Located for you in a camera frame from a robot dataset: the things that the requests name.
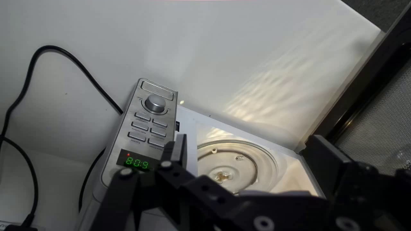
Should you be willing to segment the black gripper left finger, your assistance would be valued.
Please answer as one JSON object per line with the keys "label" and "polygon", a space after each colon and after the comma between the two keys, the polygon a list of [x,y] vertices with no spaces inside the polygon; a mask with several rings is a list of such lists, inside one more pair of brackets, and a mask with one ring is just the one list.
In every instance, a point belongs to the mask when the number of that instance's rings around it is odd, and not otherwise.
{"label": "black gripper left finger", "polygon": [[165,144],[158,175],[165,179],[183,179],[186,173],[187,144],[186,135],[179,134]]}

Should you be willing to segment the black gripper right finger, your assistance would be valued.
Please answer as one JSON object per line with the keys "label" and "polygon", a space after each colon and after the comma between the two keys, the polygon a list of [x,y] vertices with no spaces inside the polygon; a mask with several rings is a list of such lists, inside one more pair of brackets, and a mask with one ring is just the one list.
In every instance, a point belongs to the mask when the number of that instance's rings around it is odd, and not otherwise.
{"label": "black gripper right finger", "polygon": [[373,166],[353,161],[321,135],[310,135],[300,156],[328,199],[360,177],[377,173]]}

